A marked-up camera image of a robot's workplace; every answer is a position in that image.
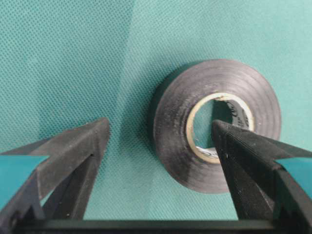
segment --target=teal fabric background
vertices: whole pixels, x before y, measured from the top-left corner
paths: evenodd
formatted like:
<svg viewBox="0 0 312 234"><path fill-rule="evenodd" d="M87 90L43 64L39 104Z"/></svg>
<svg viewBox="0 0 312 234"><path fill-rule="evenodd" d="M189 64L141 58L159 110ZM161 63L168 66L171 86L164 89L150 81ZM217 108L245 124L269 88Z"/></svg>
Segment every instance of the teal fabric background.
<svg viewBox="0 0 312 234"><path fill-rule="evenodd" d="M236 59L274 88L281 140L312 150L311 15L308 0L2 0L0 151L108 117L85 218L236 218L229 194L166 173L147 139L149 101L183 64Z"/></svg>

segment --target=tape roll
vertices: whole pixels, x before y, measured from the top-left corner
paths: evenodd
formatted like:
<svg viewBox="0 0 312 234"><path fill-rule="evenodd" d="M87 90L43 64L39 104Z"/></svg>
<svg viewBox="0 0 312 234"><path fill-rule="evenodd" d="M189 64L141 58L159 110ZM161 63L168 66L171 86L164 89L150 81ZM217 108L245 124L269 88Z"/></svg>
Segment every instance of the tape roll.
<svg viewBox="0 0 312 234"><path fill-rule="evenodd" d="M180 184L202 193L228 191L214 148L193 141L195 114L207 101L225 101L232 124L279 139L281 114L276 95L255 69L234 60L190 64L170 74L153 97L149 130L156 153Z"/></svg>

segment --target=tape core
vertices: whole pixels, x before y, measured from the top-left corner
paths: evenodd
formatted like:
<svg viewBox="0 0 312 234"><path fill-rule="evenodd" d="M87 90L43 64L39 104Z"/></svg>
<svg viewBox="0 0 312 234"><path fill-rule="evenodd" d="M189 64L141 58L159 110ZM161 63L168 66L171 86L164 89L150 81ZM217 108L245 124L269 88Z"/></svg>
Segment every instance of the tape core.
<svg viewBox="0 0 312 234"><path fill-rule="evenodd" d="M248 105L241 98L228 93L210 94L196 103L192 108L186 123L187 141L192 151L199 158L209 163L219 164L220 160L215 148L203 149L196 146L193 140L195 115L205 103L211 100L225 101L227 103L232 114L232 124L235 126L254 131L254 117Z"/></svg>

